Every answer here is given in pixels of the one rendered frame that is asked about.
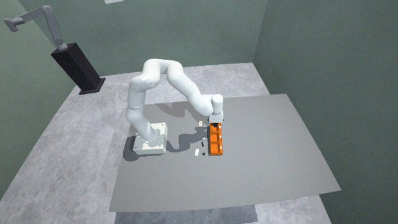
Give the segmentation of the orange three-compartment bin rack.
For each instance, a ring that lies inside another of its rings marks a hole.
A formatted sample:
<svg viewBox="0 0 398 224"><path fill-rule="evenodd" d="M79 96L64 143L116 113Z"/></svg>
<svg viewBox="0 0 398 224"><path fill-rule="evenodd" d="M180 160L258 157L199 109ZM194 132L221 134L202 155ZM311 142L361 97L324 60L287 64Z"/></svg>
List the orange three-compartment bin rack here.
<svg viewBox="0 0 398 224"><path fill-rule="evenodd" d="M210 130L211 155L223 155L221 123L216 128L210 123Z"/></svg>

